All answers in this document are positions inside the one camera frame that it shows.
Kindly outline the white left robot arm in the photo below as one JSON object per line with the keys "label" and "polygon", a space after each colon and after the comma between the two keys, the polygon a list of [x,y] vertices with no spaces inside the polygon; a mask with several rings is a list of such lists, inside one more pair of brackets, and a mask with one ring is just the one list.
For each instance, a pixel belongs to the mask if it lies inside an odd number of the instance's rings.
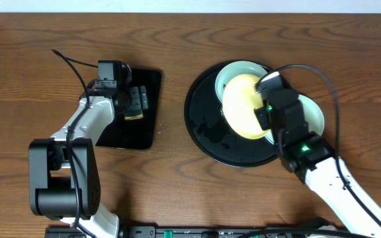
{"label": "white left robot arm", "polygon": [[59,220],[45,237],[127,237],[120,216],[101,202],[95,147],[147,150],[153,142],[161,74],[103,77],[83,86],[79,106],[50,138],[28,148],[30,209]]}

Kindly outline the light green plate with stain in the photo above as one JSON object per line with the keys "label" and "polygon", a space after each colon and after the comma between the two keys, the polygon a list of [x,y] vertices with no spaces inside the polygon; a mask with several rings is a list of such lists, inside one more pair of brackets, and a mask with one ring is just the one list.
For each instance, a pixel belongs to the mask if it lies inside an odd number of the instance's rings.
{"label": "light green plate with stain", "polygon": [[252,61],[234,61],[224,66],[216,76],[214,88],[218,100],[222,102],[225,86],[236,76],[241,74],[251,74],[261,78],[270,69],[267,66]]}

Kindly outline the green yellow sponge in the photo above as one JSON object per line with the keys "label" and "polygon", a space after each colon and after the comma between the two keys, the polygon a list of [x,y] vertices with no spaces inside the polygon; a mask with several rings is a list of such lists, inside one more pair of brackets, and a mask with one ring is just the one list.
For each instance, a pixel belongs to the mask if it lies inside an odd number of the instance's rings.
{"label": "green yellow sponge", "polygon": [[129,110],[124,113],[124,119],[125,120],[138,120],[140,118],[143,118],[143,110]]}

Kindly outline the yellow plate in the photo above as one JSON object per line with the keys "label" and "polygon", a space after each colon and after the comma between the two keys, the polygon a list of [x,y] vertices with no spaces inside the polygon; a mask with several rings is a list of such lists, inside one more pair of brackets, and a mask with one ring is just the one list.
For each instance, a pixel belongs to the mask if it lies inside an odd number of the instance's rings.
{"label": "yellow plate", "polygon": [[222,111],[231,129],[245,139],[261,139],[269,130],[263,130],[255,114],[264,107],[255,84],[260,77],[241,74],[234,77],[224,89]]}

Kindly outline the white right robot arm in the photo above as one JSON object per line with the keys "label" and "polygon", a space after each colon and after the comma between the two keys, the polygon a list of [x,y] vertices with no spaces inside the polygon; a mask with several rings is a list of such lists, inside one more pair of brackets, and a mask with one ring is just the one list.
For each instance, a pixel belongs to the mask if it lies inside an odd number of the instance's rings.
{"label": "white right robot arm", "polygon": [[261,127],[270,129],[284,168],[323,199],[351,233],[381,237],[381,208],[322,136],[319,106],[293,89],[259,92],[263,107],[255,113]]}

